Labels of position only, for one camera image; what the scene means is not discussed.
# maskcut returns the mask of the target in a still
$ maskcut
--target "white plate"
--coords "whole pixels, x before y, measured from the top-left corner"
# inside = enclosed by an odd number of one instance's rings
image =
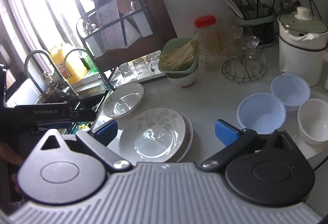
[[[194,130],[192,128],[192,123],[190,118],[183,113],[182,111],[175,109],[180,115],[183,117],[183,120],[185,121],[186,124],[186,133],[185,133],[185,138],[183,140],[183,143],[179,150],[172,156],[167,162],[180,162],[188,153],[190,147],[191,147],[191,142],[194,137]]]
[[[139,83],[120,86],[104,102],[103,111],[107,117],[119,118],[131,113],[140,104],[144,88]]]
[[[122,132],[122,157],[137,162],[166,162],[180,148],[186,133],[183,117],[171,108],[152,108],[133,118]]]

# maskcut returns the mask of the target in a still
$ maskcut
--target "green bottle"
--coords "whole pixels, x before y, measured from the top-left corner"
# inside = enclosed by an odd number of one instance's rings
[[[95,67],[94,63],[92,62],[91,58],[89,57],[89,55],[87,53],[83,52],[82,57],[83,57],[84,61],[86,62],[86,64],[88,64],[88,66],[92,72],[98,72],[97,68]]]

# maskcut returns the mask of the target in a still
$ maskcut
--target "drinking glass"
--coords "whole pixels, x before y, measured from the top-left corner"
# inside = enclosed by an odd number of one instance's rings
[[[118,67],[126,83],[137,80],[138,78],[132,72],[128,63],[124,63]]]
[[[157,54],[151,53],[146,56],[147,62],[149,64],[149,67],[152,72],[155,72],[155,70],[158,70],[158,63],[159,63],[159,57]]]
[[[133,61],[133,65],[136,68],[136,72],[138,74],[139,79],[148,77],[151,75],[151,72],[146,65],[145,61],[143,58],[137,58],[136,60]]]

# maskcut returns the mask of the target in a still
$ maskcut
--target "kitchen faucet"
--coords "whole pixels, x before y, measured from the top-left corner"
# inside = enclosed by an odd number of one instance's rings
[[[60,70],[56,67],[56,64],[53,62],[53,60],[51,59],[49,53],[43,49],[36,49],[31,51],[25,60],[25,64],[24,64],[24,69],[25,69],[25,74],[27,75],[28,78],[31,78],[33,80],[33,82],[35,83],[35,80],[33,79],[33,77],[29,74],[28,72],[28,61],[30,60],[30,58],[35,55],[35,54],[44,54],[50,64],[54,67],[55,72],[58,74],[60,81],[62,82],[62,84],[65,86],[64,90],[62,91],[65,95],[67,95],[68,93],[70,93],[73,97],[78,97],[78,93],[74,90],[74,88],[72,87],[72,85],[68,82],[67,79],[65,79],[65,77],[63,76],[63,74],[60,72]]]
[[[87,53],[87,54],[89,55],[89,57],[90,57],[92,63],[95,65],[96,69],[98,70],[99,75],[100,75],[102,81],[104,82],[105,86],[106,86],[106,87],[110,87],[113,91],[115,91],[115,89],[113,88],[113,86],[110,84],[108,78],[106,77],[105,73],[104,73],[101,69],[99,69],[99,67],[98,67],[98,65],[97,65],[97,62],[96,62],[94,56],[93,56],[90,52],[88,52],[86,49],[84,49],[84,48],[74,48],[74,49],[72,49],[71,51],[69,51],[69,52],[67,53],[67,55],[65,56],[64,61],[63,61],[63,64],[64,64],[64,68],[65,68],[66,73],[67,73],[67,69],[66,69],[66,59],[67,59],[68,55],[69,55],[70,53],[74,52],[74,51],[82,51],[82,52]]]

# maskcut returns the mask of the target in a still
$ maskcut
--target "kitchen counter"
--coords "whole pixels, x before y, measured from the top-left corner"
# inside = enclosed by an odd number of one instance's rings
[[[251,94],[271,92],[271,81],[280,74],[278,66],[279,47],[278,45],[272,46],[265,49],[264,53],[267,58],[268,71],[263,78],[253,83],[237,84],[231,82],[225,78],[221,70],[215,73],[200,70],[196,82],[186,89],[176,88],[167,78],[144,84],[143,101],[131,114],[117,119],[120,130],[108,148],[119,154],[118,142],[122,130],[136,115],[151,108],[168,107],[186,113],[193,125],[193,142],[183,161],[201,163],[206,160],[224,148],[223,143],[214,134],[216,120],[224,119],[240,128],[236,116],[239,103]],[[328,74],[326,62],[323,71],[320,82],[311,88],[311,98],[328,101],[328,90],[324,88]],[[111,118],[106,117],[100,110],[94,127],[98,127],[109,120]],[[313,168],[328,156],[327,144],[315,146],[300,139],[296,113],[287,115],[283,128],[291,135]]]

